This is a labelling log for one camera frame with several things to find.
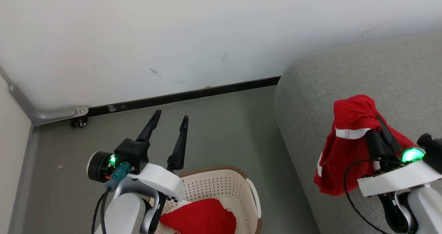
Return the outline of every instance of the gray sofa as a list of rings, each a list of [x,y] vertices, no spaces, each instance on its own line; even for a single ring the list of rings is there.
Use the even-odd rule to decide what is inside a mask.
[[[322,234],[377,233],[345,195],[322,194],[313,181],[333,122],[333,103],[356,94],[372,97],[387,122],[411,140],[426,132],[442,137],[442,33],[315,53],[282,75],[276,120]],[[442,193],[440,183],[432,186]],[[364,198],[358,189],[350,196],[371,223],[393,233],[377,197]]]

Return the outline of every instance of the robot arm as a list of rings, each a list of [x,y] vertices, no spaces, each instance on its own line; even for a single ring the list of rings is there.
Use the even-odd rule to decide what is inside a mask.
[[[366,141],[371,160],[379,161],[380,168],[374,176],[358,179],[363,196],[380,199],[385,219],[396,233],[442,234],[442,196],[429,185],[442,178],[442,140],[424,134],[418,140],[420,147],[407,149],[398,157],[402,148],[379,121],[382,131],[367,132]]]
[[[186,190],[181,178],[175,175],[175,170],[184,166],[189,118],[185,116],[181,123],[180,136],[167,160],[167,169],[164,169],[149,163],[147,155],[150,136],[160,115],[161,110],[156,111],[138,138],[135,141],[126,138],[115,149],[114,154],[98,151],[90,158],[87,165],[88,177],[106,183],[106,190],[115,190],[107,213],[105,217],[102,216],[106,227],[99,226],[95,233],[106,231],[110,234],[153,234],[166,201],[183,200]],[[145,199],[147,197],[154,199],[152,206]]]

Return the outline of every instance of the white plastic basket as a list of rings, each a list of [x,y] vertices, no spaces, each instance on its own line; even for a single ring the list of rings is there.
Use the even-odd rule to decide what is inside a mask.
[[[180,177],[186,186],[185,201],[218,199],[237,219],[235,234],[259,234],[261,204],[256,188],[244,172],[226,166],[198,170]],[[163,214],[172,212],[177,206],[178,203],[167,201]],[[176,234],[176,232],[160,223],[155,234]]]

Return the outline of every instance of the green led light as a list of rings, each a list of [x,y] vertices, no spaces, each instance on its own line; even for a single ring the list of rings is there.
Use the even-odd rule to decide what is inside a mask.
[[[111,156],[111,159],[110,159],[109,163],[110,163],[112,166],[115,166],[115,155],[112,155],[112,156]]]
[[[417,148],[409,148],[402,154],[402,162],[415,162],[416,160],[422,160],[425,154]]]

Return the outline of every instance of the caster wheel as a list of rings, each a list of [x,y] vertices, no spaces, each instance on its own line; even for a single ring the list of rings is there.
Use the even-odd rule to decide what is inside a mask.
[[[78,123],[78,125],[80,126],[80,127],[82,127],[82,128],[84,128],[84,127],[86,127],[86,125],[87,125],[87,120],[86,121],[80,121],[79,123]]]
[[[87,116],[71,119],[71,126],[74,129],[77,128],[77,126],[79,126],[80,128],[84,128],[87,126],[87,124]]]

